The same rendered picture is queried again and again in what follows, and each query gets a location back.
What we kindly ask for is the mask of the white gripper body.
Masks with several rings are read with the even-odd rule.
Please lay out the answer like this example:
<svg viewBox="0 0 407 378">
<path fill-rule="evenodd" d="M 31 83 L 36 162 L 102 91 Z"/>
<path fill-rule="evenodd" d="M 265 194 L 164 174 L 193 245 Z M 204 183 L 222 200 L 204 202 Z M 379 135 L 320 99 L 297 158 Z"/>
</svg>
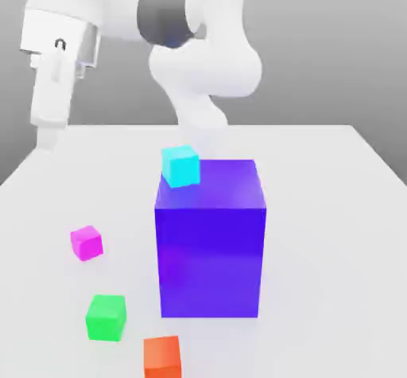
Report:
<svg viewBox="0 0 407 378">
<path fill-rule="evenodd" d="M 64 128 L 68 123 L 76 62 L 63 49 L 37 58 L 30 120 L 37 127 Z"/>
</svg>

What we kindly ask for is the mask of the small magenta cube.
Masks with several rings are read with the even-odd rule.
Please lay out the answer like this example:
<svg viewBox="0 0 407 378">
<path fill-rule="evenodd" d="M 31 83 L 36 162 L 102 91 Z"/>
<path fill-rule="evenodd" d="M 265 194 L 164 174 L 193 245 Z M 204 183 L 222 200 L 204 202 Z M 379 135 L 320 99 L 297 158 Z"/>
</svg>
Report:
<svg viewBox="0 0 407 378">
<path fill-rule="evenodd" d="M 103 254 L 101 234 L 92 225 L 72 231 L 70 238 L 72 250 L 81 261 Z"/>
</svg>

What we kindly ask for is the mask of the small cyan cube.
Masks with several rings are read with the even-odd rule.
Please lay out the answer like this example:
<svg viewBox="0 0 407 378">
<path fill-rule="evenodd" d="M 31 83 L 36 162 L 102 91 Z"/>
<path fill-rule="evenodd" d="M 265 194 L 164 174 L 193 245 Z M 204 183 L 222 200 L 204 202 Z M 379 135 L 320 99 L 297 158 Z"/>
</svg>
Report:
<svg viewBox="0 0 407 378">
<path fill-rule="evenodd" d="M 171 188 L 200 183 L 200 158 L 191 146 L 164 148 L 161 161 L 162 176 Z"/>
</svg>

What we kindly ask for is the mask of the small green cube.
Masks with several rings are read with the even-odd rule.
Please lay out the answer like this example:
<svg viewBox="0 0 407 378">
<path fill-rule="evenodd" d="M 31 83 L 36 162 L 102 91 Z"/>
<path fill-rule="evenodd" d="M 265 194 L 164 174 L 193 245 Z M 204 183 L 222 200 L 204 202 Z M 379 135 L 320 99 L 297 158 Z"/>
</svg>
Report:
<svg viewBox="0 0 407 378">
<path fill-rule="evenodd" d="M 121 341 L 126 318 L 126 300 L 123 295 L 95 294 L 85 317 L 88 339 Z"/>
</svg>

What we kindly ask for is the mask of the small orange cube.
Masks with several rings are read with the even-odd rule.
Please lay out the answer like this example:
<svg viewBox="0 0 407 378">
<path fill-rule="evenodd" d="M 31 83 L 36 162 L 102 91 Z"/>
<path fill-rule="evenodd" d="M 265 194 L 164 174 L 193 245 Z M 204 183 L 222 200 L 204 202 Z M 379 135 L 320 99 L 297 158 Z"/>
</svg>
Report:
<svg viewBox="0 0 407 378">
<path fill-rule="evenodd" d="M 182 378 L 178 336 L 143 340 L 145 378 Z"/>
</svg>

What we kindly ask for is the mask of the large purple box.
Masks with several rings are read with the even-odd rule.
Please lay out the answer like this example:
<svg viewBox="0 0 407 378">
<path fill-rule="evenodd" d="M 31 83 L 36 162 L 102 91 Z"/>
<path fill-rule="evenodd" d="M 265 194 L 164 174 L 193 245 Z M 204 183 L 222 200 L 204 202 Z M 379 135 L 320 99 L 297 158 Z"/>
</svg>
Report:
<svg viewBox="0 0 407 378">
<path fill-rule="evenodd" d="M 154 207 L 161 315 L 256 318 L 266 201 L 252 160 L 203 160 L 200 183 L 161 179 Z"/>
</svg>

